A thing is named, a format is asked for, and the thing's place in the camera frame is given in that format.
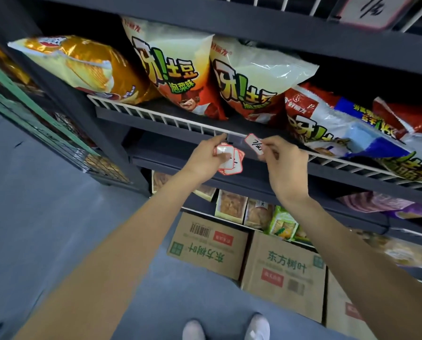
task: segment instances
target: red label on box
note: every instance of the red label on box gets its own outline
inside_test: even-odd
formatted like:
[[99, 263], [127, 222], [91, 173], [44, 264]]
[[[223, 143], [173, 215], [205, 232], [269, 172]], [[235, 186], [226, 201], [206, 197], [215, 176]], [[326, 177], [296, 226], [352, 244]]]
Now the red label on box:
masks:
[[261, 280], [265, 280], [268, 283], [277, 285], [278, 287], [283, 286], [283, 276], [281, 276], [280, 274], [278, 274], [276, 272], [272, 272], [268, 269], [265, 269], [265, 268], [261, 272]]
[[363, 321], [361, 314], [359, 314], [355, 306], [351, 303], [348, 303], [348, 302], [345, 303], [345, 314], [347, 314], [350, 317], [354, 317], [355, 319]]
[[287, 113], [302, 115], [310, 118], [318, 106], [318, 102], [293, 88], [285, 92], [285, 108]]
[[215, 231], [214, 232], [214, 237], [213, 237], [214, 241], [226, 244], [228, 246], [231, 246], [233, 244], [233, 236], [221, 233], [219, 231]]

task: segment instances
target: left hand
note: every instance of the left hand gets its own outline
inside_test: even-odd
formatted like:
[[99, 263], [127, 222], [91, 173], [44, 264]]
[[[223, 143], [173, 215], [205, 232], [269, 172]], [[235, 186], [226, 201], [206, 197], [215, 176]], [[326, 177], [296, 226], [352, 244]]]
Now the left hand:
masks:
[[227, 134], [221, 134], [200, 142], [181, 171], [187, 173], [197, 185], [211, 179], [219, 166], [231, 158], [230, 154], [225, 153], [213, 155], [214, 148], [225, 138], [227, 138]]

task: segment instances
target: hand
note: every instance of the hand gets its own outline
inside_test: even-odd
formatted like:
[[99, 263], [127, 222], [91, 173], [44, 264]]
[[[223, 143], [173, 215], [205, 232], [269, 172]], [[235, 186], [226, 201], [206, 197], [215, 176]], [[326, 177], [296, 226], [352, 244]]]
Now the hand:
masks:
[[268, 164], [272, 190], [284, 205], [308, 197], [308, 154], [280, 136], [261, 141], [264, 154], [260, 160]]
[[211, 179], [219, 166], [231, 158], [228, 153], [214, 156], [214, 148], [225, 138], [227, 138], [227, 134], [221, 134], [200, 142], [181, 171], [187, 173], [188, 177], [196, 181], [197, 185]]

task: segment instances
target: shelf sign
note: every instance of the shelf sign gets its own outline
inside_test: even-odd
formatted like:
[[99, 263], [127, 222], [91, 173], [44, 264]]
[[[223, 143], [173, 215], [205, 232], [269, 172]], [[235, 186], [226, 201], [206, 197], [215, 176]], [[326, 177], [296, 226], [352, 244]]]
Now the shelf sign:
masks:
[[393, 26], [412, 5], [413, 0], [339, 0], [340, 10], [334, 13], [339, 22], [358, 27], [382, 30]]

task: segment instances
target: white shoe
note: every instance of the white shoe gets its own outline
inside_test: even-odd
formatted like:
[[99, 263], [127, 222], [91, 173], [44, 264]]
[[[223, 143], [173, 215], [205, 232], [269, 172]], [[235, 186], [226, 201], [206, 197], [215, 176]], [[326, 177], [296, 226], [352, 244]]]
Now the white shoe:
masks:
[[269, 322], [261, 314], [255, 314], [247, 328], [244, 340], [269, 340]]
[[182, 340], [206, 340], [203, 327], [197, 320], [186, 323], [183, 329]]

